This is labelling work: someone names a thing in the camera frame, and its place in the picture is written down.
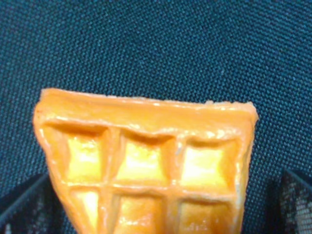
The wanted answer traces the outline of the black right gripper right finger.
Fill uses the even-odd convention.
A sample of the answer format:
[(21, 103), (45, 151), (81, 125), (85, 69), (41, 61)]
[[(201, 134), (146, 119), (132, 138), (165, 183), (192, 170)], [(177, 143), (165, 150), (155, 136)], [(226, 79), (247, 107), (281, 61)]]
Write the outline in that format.
[(312, 232), (312, 178), (300, 171), (285, 170), (267, 196), (268, 234), (310, 234)]

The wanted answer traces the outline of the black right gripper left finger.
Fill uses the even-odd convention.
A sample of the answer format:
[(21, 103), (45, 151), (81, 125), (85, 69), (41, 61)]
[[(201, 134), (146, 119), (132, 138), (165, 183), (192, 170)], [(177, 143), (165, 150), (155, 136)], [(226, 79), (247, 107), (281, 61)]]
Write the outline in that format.
[(49, 175), (35, 175), (0, 198), (0, 232), (59, 234), (62, 211)]

